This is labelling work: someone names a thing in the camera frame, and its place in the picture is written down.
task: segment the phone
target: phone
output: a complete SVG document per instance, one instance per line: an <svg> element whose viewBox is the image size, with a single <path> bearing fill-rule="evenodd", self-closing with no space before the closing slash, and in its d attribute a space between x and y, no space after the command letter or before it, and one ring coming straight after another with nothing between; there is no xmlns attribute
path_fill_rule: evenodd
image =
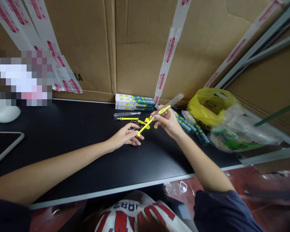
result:
<svg viewBox="0 0 290 232"><path fill-rule="evenodd" d="M22 132L0 132L0 161L24 138Z"/></svg>

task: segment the forearm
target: forearm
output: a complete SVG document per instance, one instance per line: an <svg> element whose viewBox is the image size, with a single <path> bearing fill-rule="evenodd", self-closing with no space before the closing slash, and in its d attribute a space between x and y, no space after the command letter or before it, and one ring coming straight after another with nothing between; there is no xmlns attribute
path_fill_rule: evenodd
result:
<svg viewBox="0 0 290 232"><path fill-rule="evenodd" d="M234 190L223 171L186 134L176 139L205 191L227 192Z"/></svg>
<svg viewBox="0 0 290 232"><path fill-rule="evenodd" d="M55 185L110 152L106 142L40 161L0 177L0 199L29 205Z"/></svg>

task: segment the red and white tape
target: red and white tape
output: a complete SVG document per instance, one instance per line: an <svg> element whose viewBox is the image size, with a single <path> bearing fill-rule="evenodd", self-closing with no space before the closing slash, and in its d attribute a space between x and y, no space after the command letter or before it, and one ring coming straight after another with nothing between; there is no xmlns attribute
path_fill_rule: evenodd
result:
<svg viewBox="0 0 290 232"><path fill-rule="evenodd" d="M54 90L82 93L71 68L60 53L44 1L25 0L25 3L36 29L21 0L0 0L1 25L19 50L52 51L53 64L55 64L53 65Z"/></svg>
<svg viewBox="0 0 290 232"><path fill-rule="evenodd" d="M209 88L210 84L217 79L217 77L222 73L223 70L237 57L239 52L244 48L251 37L257 32L257 30L262 26L262 24L267 20L267 18L279 7L281 4L287 4L290 0L272 0L261 15L254 21L250 26L245 35L240 39L235 48L229 54L229 56L224 60L224 62L219 66L219 68L214 72L211 78L207 81L203 88Z"/></svg>
<svg viewBox="0 0 290 232"><path fill-rule="evenodd" d="M168 38L167 46L165 48L164 58L163 58L162 66L159 73L158 83L156 86L155 97L154 97L154 101L156 104L158 104L160 100L160 97L164 88L164 84L170 70L170 66L173 60L175 49L176 49L177 43L181 36L182 29L185 24L186 16L190 7L190 2L191 0L178 0L177 2L177 6L176 6L174 18L173 18L173 23L170 29L169 38Z"/></svg>

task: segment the person's right hand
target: person's right hand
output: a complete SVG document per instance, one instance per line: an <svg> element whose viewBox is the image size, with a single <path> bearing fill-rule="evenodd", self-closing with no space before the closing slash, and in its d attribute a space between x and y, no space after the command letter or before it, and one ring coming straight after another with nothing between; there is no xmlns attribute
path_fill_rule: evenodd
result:
<svg viewBox="0 0 290 232"><path fill-rule="evenodd" d="M155 115L158 113L159 110L161 110L163 106L160 106L157 111L154 111L151 113L151 115ZM177 121L176 116L172 113L171 109L167 109L167 114L156 115L155 119L158 120L158 122L155 123L155 128L158 126L162 126L162 128L168 133L168 135L173 139L178 139L181 136L185 135L185 132L183 131L182 127Z"/></svg>

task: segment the black table surface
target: black table surface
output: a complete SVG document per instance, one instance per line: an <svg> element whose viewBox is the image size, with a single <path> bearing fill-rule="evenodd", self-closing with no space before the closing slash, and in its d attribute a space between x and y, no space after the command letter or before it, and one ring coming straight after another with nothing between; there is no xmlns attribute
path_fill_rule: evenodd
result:
<svg viewBox="0 0 290 232"><path fill-rule="evenodd" d="M128 121L115 121L114 104L53 100L52 106L20 107L20 116L0 123L0 131L25 134L24 139L0 161L0 176L29 164L64 154L110 138ZM151 112L143 111L140 120ZM123 145L100 157L41 196L35 203L94 193L149 181L192 174L180 148L159 127L144 130L141 146ZM233 155L212 145L195 143L220 168L238 165Z"/></svg>

